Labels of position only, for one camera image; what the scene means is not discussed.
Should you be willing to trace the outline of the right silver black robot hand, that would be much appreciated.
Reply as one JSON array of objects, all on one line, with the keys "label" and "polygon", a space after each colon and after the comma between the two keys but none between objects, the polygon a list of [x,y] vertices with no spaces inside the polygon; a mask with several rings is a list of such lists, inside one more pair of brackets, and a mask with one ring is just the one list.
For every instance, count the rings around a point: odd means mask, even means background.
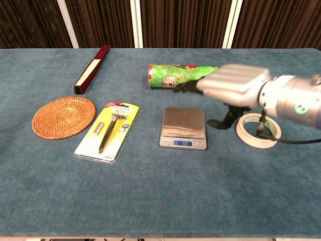
[{"label": "right silver black robot hand", "polygon": [[229,129],[244,112],[258,108],[263,86],[271,80],[269,69],[243,64],[225,64],[212,73],[178,84],[174,92],[193,92],[214,98],[228,106],[222,121],[209,119],[216,129]]}]

